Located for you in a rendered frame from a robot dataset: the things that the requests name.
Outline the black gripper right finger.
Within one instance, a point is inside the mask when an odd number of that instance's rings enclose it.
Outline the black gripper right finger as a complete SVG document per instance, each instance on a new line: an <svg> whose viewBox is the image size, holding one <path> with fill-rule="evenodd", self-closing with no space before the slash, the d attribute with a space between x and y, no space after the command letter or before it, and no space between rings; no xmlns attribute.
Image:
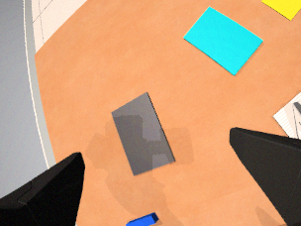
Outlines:
<svg viewBox="0 0 301 226"><path fill-rule="evenodd" d="M230 146L288 226L301 226L301 140L230 129Z"/></svg>

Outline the small blue block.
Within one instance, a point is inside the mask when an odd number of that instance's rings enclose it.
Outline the small blue block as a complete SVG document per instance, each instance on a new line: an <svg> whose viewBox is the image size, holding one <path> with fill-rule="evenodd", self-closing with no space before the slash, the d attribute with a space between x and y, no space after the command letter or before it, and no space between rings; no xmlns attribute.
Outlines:
<svg viewBox="0 0 301 226"><path fill-rule="evenodd" d="M151 224L157 223L158 216L154 213L150 213L150 215L144 215L143 217L139 217L139 219L131 220L130 223L127 223L126 226L148 226Z"/></svg>

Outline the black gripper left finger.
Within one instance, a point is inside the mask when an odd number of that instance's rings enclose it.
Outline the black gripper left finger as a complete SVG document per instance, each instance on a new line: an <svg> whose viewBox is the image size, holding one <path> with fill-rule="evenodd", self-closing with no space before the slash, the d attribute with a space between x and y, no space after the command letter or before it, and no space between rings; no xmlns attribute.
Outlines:
<svg viewBox="0 0 301 226"><path fill-rule="evenodd" d="M84 183L83 154L71 156L0 199L0 226L75 226Z"/></svg>

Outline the grey rectangular plate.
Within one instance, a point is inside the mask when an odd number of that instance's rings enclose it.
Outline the grey rectangular plate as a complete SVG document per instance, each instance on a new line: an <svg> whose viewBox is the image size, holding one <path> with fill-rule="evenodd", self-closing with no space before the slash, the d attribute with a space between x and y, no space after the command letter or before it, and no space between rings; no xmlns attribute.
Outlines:
<svg viewBox="0 0 301 226"><path fill-rule="evenodd" d="M132 175L175 162L147 92L112 110L111 117Z"/></svg>

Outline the cyan flat rectangular plate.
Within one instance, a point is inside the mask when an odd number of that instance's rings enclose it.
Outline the cyan flat rectangular plate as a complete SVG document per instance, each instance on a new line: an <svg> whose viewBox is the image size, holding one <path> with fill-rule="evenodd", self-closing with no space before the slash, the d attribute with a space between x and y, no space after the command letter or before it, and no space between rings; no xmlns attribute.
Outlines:
<svg viewBox="0 0 301 226"><path fill-rule="evenodd" d="M211 7L199 18L183 39L235 76L262 39Z"/></svg>

